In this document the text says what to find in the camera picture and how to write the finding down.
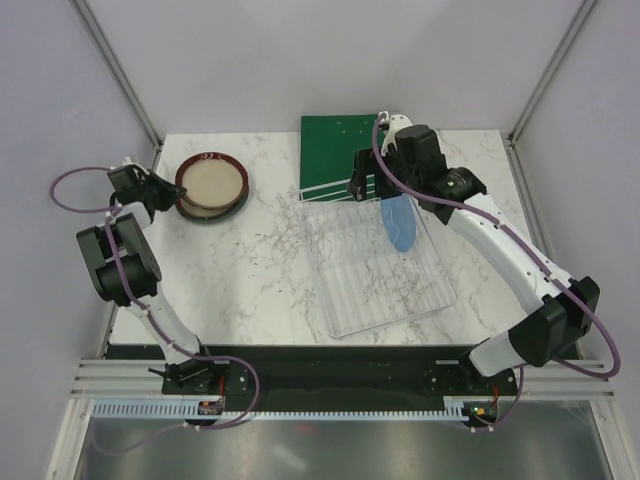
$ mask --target dish rack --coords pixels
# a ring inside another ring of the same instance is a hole
[[[373,196],[373,178],[369,182]],[[329,335],[422,318],[453,305],[455,291],[413,199],[416,239],[400,253],[387,235],[380,201],[352,201],[347,183],[298,190],[291,198]]]

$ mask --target marble surface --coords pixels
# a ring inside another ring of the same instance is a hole
[[[449,165],[470,168],[511,221],[527,234],[499,132],[438,134]],[[169,135],[157,171],[173,181],[186,158],[205,151],[228,153],[245,165],[251,193],[244,209],[217,225],[192,224],[172,209],[158,215],[145,230],[170,303],[204,343],[469,344],[524,317],[515,296],[487,261],[435,217],[421,212],[457,302],[426,318],[340,339],[330,337],[289,203],[298,184],[299,134]],[[142,324],[122,309],[110,342],[154,343]]]

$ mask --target reflective floor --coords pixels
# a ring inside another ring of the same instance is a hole
[[[112,449],[175,423],[93,422],[98,442]],[[86,452],[78,479],[612,478],[590,409],[576,403],[523,403],[494,433],[429,422],[254,421],[218,432],[171,431],[114,457]]]

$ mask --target gray wall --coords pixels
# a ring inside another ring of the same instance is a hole
[[[89,0],[161,134],[400,110],[509,129],[580,0]]]
[[[80,357],[94,353],[104,305],[75,232],[100,216],[55,208],[47,189],[73,167],[151,147],[65,0],[9,0],[0,14],[0,476],[44,476]],[[104,174],[62,185],[103,205]]]
[[[614,384],[640,447],[640,3],[600,2],[520,141],[557,260],[602,288]],[[608,356],[597,334],[590,351]]]

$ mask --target green board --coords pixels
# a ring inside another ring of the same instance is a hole
[[[300,188],[351,178],[354,153],[371,148],[371,129],[375,120],[375,114],[302,117]],[[304,198],[311,199],[329,192],[345,192],[346,196],[346,185],[307,192]]]

